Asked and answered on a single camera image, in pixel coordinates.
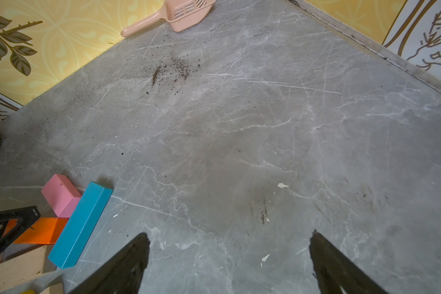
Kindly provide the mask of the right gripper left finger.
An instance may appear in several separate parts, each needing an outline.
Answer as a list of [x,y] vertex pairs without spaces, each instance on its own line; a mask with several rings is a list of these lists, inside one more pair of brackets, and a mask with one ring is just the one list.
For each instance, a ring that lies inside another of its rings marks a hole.
[[72,293],[137,294],[148,266],[149,245],[148,235],[138,234]]

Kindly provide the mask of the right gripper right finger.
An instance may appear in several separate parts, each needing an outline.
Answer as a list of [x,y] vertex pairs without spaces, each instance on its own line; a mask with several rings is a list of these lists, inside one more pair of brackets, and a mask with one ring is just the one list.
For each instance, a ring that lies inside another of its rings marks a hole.
[[314,231],[309,245],[322,294],[384,294],[386,291],[322,234]]

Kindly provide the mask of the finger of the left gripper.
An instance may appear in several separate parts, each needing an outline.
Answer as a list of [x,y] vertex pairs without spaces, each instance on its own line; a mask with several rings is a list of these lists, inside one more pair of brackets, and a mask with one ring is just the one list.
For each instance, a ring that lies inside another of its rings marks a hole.
[[[40,213],[36,206],[0,211],[0,254],[5,251],[19,236],[26,232],[38,219]],[[17,223],[10,231],[4,233],[10,220]]]

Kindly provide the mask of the red-orange block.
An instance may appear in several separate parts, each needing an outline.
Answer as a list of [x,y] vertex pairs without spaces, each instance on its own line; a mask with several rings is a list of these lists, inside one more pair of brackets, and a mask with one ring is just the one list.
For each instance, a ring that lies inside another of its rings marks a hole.
[[29,245],[53,245],[65,228],[66,218],[40,218],[13,243]]

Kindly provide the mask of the teal block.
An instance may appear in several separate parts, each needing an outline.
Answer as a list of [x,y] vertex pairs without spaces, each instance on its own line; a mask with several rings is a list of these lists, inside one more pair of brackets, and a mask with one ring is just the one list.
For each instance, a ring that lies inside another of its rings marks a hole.
[[50,262],[60,269],[76,265],[112,192],[112,188],[90,182],[50,251]]

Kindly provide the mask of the pink block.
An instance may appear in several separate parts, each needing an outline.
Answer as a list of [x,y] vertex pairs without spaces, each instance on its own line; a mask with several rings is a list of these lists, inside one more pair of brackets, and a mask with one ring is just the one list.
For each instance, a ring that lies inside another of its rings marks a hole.
[[82,195],[67,176],[55,174],[41,189],[57,218],[70,218]]

